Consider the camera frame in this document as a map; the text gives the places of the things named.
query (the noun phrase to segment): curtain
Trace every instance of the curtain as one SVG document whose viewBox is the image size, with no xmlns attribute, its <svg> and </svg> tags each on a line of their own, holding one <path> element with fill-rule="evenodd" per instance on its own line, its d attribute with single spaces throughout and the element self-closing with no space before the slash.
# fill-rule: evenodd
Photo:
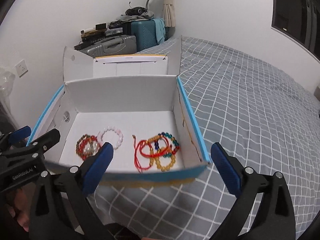
<svg viewBox="0 0 320 240">
<path fill-rule="evenodd" d="M 176 26 L 176 16 L 174 12 L 173 0 L 164 0 L 163 18 L 166 27 Z"/>
</svg>

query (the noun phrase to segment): white cardboard box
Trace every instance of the white cardboard box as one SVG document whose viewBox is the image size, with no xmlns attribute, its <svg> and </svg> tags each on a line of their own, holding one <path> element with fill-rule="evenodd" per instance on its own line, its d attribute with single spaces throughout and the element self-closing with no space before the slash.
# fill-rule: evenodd
<svg viewBox="0 0 320 240">
<path fill-rule="evenodd" d="M 45 153 L 47 167 L 54 172 L 82 164 L 76 143 L 84 134 L 97 135 L 115 126 L 124 135 L 122 145 L 102 181 L 116 185 L 141 186 L 150 183 L 190 181 L 210 162 L 202 135 L 181 80 L 181 44 L 172 46 L 168 55 L 131 55 L 91 57 L 66 48 L 64 86 L 40 116 L 28 143 L 52 128 L 60 131 L 60 142 Z M 171 133 L 180 144 L 176 163 L 161 172 L 154 165 L 139 173 L 134 166 L 134 134 L 137 142 L 162 131 Z M 115 133 L 104 141 L 114 144 Z M 167 165 L 170 158 L 160 158 Z M 139 156 L 143 167 L 149 159 Z"/>
</svg>

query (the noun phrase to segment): beaded bracelet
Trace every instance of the beaded bracelet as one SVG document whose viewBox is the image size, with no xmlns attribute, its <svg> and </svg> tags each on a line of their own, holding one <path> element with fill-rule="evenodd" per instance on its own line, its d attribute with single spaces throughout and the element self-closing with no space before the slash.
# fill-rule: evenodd
<svg viewBox="0 0 320 240">
<path fill-rule="evenodd" d="M 177 142 L 175 137 L 173 137 L 172 134 L 169 134 L 167 132 L 166 133 L 165 132 L 158 133 L 158 135 L 162 135 L 162 136 L 168 137 L 172 141 L 173 145 L 175 146 L 175 148 L 172 151 L 172 153 L 167 153 L 163 157 L 166 158 L 166 157 L 171 157 L 172 155 L 175 155 L 177 153 L 177 151 L 180 149 L 179 143 Z"/>
<path fill-rule="evenodd" d="M 136 166 L 136 168 L 138 169 L 138 171 L 140 173 L 143 170 L 150 169 L 153 166 L 154 161 L 156 161 L 157 168 L 160 169 L 161 171 L 168 171 L 168 170 L 170 170 L 170 168 L 173 167 L 173 165 L 176 162 L 175 154 L 180 149 L 180 146 L 179 146 L 179 143 L 177 142 L 177 140 L 175 139 L 175 137 L 172 136 L 172 134 L 165 133 L 165 132 L 158 133 L 158 135 L 156 135 L 154 137 L 151 137 L 148 140 L 141 140 L 137 144 L 137 146 L 136 146 L 136 137 L 134 135 L 132 135 L 132 136 L 134 138 L 134 143 L 133 143 L 134 145 L 133 146 L 134 146 L 134 149 L 135 149 L 134 165 Z M 174 150 L 172 150 L 172 145 L 169 145 L 169 141 L 167 140 L 167 138 L 169 138 L 172 141 L 172 143 L 174 144 L 174 146 L 175 146 Z M 161 149 L 159 147 L 159 140 L 160 139 L 164 140 L 165 143 L 166 143 L 166 147 L 162 147 Z M 155 144 L 155 150 L 157 152 L 156 154 L 154 154 L 153 148 L 152 148 L 152 146 L 150 144 L 153 141 L 154 141 L 154 144 Z M 142 149 L 147 145 L 149 146 L 149 150 L 150 150 L 150 154 L 149 155 L 147 155 L 147 154 L 142 152 Z M 149 162 L 149 166 L 148 167 L 142 167 L 140 165 L 140 162 L 139 162 L 138 157 L 137 157 L 138 149 L 139 149 L 140 154 L 143 157 L 150 158 L 150 162 Z M 167 166 L 161 166 L 160 159 L 159 159 L 159 157 L 161 157 L 161 156 L 170 157 L 171 158 L 171 162 Z"/>
<path fill-rule="evenodd" d="M 136 166 L 137 170 L 142 173 L 143 170 L 148 170 L 151 168 L 151 165 L 149 165 L 148 167 L 142 167 L 139 160 L 138 160 L 138 157 L 137 157 L 137 151 L 139 150 L 140 154 L 142 156 L 144 156 L 145 158 L 150 158 L 151 156 L 154 156 L 154 152 L 153 152 L 153 148 L 152 148 L 152 145 L 151 145 L 151 142 L 155 141 L 155 140 L 158 140 L 160 138 L 162 138 L 163 136 L 154 136 L 148 140 L 141 140 L 139 141 L 139 143 L 136 145 L 136 136 L 135 135 L 132 135 L 133 139 L 134 139 L 134 142 L 133 142 L 133 147 L 134 147 L 134 165 Z M 171 148 L 169 146 L 169 141 L 167 139 L 164 140 L 166 142 L 166 147 L 164 147 L 163 151 L 161 152 L 158 152 L 157 155 L 155 156 L 163 156 L 164 154 L 168 153 L 169 151 L 171 151 Z M 150 154 L 147 155 L 145 153 L 142 152 L 142 149 L 145 147 L 145 146 L 149 146 L 149 151 L 150 151 Z"/>
<path fill-rule="evenodd" d="M 115 132 L 115 133 L 119 136 L 119 139 L 118 139 L 118 141 L 116 142 L 116 144 L 115 144 L 114 146 L 112 146 L 113 149 L 116 150 L 116 149 L 118 149 L 118 148 L 121 146 L 121 144 L 122 144 L 122 142 L 123 142 L 123 134 L 122 134 L 122 132 L 121 132 L 120 129 L 117 129 L 117 128 L 114 127 L 114 126 L 108 126 L 103 132 L 100 131 L 100 132 L 98 133 L 98 135 L 97 135 L 97 140 L 98 140 L 100 146 L 102 147 L 102 145 L 103 145 L 102 138 L 103 138 L 104 134 L 105 134 L 106 132 L 108 132 L 108 131 L 113 131 L 113 132 Z"/>
<path fill-rule="evenodd" d="M 97 137 L 94 135 L 83 135 L 76 144 L 76 154 L 85 160 L 87 157 L 95 155 L 100 149 Z"/>
</svg>

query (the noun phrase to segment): gray suitcase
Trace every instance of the gray suitcase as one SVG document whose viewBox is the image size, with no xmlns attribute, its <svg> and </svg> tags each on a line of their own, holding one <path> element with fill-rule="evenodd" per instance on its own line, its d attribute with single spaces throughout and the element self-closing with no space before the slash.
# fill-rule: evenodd
<svg viewBox="0 0 320 240">
<path fill-rule="evenodd" d="M 93 58 L 134 54 L 137 52 L 137 41 L 133 35 L 121 35 L 98 41 L 94 45 L 81 49 L 80 51 Z"/>
</svg>

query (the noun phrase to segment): gray checkered bedsheet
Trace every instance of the gray checkered bedsheet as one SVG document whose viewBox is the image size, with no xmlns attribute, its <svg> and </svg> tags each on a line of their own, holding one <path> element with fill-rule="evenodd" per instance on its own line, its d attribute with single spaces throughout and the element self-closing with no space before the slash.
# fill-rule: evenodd
<svg viewBox="0 0 320 240">
<path fill-rule="evenodd" d="M 168 53 L 175 41 L 144 52 Z M 220 142 L 243 166 L 284 174 L 301 235 L 320 209 L 320 103 L 270 64 L 195 38 L 183 38 L 180 77 L 208 151 Z M 140 236 L 183 240 L 208 239 L 235 201 L 214 165 L 191 184 L 98 187 L 94 197 L 93 205 Z M 260 200 L 261 194 L 241 233 L 252 225 Z"/>
</svg>

